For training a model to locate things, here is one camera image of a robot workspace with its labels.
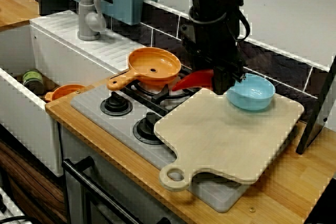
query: white sink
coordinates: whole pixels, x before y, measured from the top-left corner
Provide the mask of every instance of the white sink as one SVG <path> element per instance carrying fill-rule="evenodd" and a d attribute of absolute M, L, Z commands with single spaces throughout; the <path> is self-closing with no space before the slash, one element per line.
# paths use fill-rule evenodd
<path fill-rule="evenodd" d="M 78 15 L 66 11 L 0 33 L 0 123 L 56 176 L 63 174 L 57 123 L 14 77 L 33 68 L 58 85 L 89 85 L 126 69 L 129 53 L 143 47 L 110 30 L 82 41 L 77 30 Z"/>

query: orange frying pan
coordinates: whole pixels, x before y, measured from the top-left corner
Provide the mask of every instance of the orange frying pan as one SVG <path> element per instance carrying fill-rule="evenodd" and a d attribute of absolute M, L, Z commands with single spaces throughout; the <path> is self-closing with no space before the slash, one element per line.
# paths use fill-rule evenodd
<path fill-rule="evenodd" d="M 145 47 L 131 52 L 128 67 L 130 69 L 128 72 L 108 81 L 109 90 L 120 90 L 136 79 L 154 86 L 168 84 L 175 80 L 181 69 L 181 62 L 166 50 Z"/>

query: green can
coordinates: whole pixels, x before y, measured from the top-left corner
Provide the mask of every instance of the green can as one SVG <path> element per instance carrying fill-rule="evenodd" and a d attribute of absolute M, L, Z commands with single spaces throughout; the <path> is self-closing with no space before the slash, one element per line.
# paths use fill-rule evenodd
<path fill-rule="evenodd" d="M 29 69 L 22 77 L 23 86 L 29 89 L 34 94 L 44 94 L 45 87 L 42 79 L 42 74 L 36 69 Z"/>

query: blue bowl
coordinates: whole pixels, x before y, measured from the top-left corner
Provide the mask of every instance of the blue bowl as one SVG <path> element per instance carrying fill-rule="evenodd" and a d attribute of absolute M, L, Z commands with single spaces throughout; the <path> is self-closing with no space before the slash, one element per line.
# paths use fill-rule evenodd
<path fill-rule="evenodd" d="M 226 91 L 226 97 L 235 106 L 257 111 L 265 109 L 272 101 L 275 87 L 263 77 L 245 74 L 246 79 Z"/>

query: faucet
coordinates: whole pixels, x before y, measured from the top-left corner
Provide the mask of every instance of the faucet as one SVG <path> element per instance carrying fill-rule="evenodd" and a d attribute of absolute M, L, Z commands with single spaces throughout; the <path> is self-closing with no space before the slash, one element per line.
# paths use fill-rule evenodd
<path fill-rule="evenodd" d="M 100 0 L 80 0 L 78 12 L 78 38 L 85 41 L 99 39 L 100 31 L 105 31 L 106 28 L 106 21 L 101 12 Z"/>

